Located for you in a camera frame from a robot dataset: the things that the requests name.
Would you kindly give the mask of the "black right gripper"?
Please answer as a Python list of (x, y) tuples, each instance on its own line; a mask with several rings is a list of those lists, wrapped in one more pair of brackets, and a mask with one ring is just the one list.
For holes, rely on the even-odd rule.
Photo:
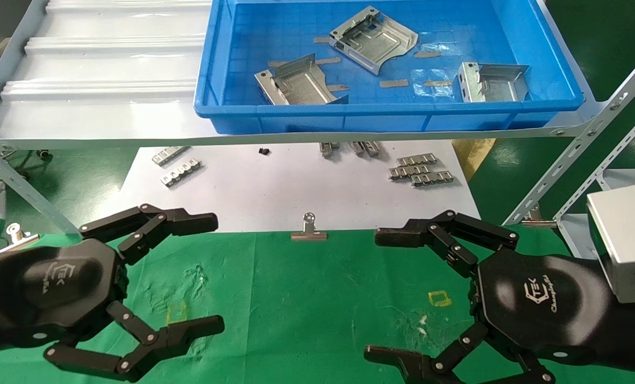
[[(460, 240), (497, 252), (478, 263)], [(378, 246), (427, 246), (461, 277), (475, 277), (478, 318), (487, 326), (474, 323), (438, 357), (367, 345), (364, 358), (396, 367), (405, 383), (464, 383), (454, 369), (489, 336), (503, 356), (517, 356), (523, 372), (488, 383), (556, 383), (537, 358), (635, 372), (635, 303), (617, 300), (600, 263), (522, 255), (513, 251), (518, 240), (509, 229), (455, 211), (376, 229)]]

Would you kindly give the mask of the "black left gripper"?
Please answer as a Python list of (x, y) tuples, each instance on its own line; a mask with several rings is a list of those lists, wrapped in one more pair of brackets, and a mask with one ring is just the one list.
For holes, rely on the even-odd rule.
[[(198, 338), (220, 334), (220, 315), (155, 331), (121, 301), (128, 276), (117, 251), (96, 239), (0, 254), (0, 350), (47, 348), (57, 369), (138, 382), (159, 362), (185, 355)], [(124, 357), (76, 348), (115, 321), (138, 345)]]

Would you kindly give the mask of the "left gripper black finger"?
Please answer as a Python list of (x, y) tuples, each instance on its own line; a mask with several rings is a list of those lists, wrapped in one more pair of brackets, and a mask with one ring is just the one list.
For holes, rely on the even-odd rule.
[(217, 229), (218, 217), (212, 212), (190, 214), (183, 207), (163, 210), (142, 204), (81, 225), (79, 231), (83, 239), (104, 243), (125, 237), (118, 253), (124, 264), (134, 265), (171, 235), (212, 233)]

